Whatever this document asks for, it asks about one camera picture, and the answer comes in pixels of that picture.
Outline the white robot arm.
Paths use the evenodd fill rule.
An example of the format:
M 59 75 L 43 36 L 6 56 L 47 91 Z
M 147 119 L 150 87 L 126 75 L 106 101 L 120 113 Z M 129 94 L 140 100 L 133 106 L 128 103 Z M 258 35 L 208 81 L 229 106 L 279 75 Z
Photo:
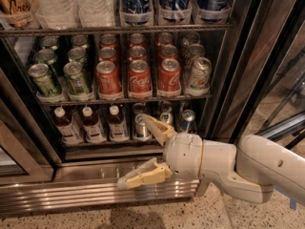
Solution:
M 178 133 L 148 114 L 141 118 L 164 147 L 163 161 L 154 158 L 117 181 L 121 189 L 156 184 L 170 177 L 213 183 L 221 192 L 252 203 L 270 200 L 279 188 L 305 203 L 305 158 L 260 135 L 245 135 L 237 145 Z

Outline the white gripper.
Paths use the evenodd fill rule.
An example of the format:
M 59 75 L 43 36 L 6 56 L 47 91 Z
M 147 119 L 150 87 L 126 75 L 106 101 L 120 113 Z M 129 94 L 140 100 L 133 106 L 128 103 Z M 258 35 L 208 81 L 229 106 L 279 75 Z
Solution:
M 154 157 L 117 180 L 120 189 L 132 189 L 142 185 L 164 182 L 172 175 L 179 179 L 198 178 L 203 151 L 203 140 L 199 135 L 178 133 L 174 128 L 156 118 L 141 114 L 148 130 L 157 142 L 165 144 L 164 160 L 158 163 Z

